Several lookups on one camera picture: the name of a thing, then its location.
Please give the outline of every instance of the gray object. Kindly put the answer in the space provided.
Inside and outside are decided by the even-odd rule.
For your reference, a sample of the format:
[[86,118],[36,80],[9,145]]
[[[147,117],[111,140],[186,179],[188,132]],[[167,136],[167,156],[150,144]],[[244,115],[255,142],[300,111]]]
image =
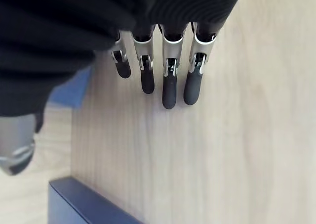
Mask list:
[[0,167],[8,175],[22,172],[33,157],[34,133],[37,128],[35,115],[0,117]]

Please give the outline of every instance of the floor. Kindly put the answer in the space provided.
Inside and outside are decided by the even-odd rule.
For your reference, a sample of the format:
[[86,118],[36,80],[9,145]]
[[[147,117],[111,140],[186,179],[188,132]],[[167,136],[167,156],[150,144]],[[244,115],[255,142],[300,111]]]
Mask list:
[[315,0],[240,0],[220,32],[194,106],[142,92],[100,53],[75,112],[72,174],[146,224],[316,223]]
[[16,177],[0,172],[0,223],[47,223],[48,181],[70,174],[71,122],[71,110],[47,109],[32,163]]

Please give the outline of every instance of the black fingertip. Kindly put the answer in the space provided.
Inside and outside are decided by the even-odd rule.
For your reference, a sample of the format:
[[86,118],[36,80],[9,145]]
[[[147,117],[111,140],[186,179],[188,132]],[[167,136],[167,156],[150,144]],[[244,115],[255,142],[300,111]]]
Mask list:
[[184,102],[187,105],[193,105],[197,102],[202,76],[203,74],[199,73],[199,68],[195,68],[193,72],[188,72],[183,95]]
[[163,77],[162,104],[166,109],[172,109],[177,100],[177,76],[169,73]]

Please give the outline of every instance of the black sleeve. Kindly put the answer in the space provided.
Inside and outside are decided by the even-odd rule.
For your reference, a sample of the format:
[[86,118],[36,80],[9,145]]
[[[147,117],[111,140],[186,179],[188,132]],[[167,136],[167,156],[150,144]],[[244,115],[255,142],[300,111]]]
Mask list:
[[44,110],[52,89],[135,25],[135,0],[0,0],[0,117]]

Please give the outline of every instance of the wood grain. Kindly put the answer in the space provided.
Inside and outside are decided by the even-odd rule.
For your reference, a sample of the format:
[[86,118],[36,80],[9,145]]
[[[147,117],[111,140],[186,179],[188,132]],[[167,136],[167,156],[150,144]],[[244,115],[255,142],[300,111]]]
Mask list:
[[72,174],[147,224],[316,223],[316,0],[240,0],[221,30],[194,106],[161,104],[125,34],[131,78],[100,53],[74,113]]
[[47,223],[48,181],[70,174],[71,120],[69,109],[47,109],[30,165],[16,177],[0,173],[1,224]]

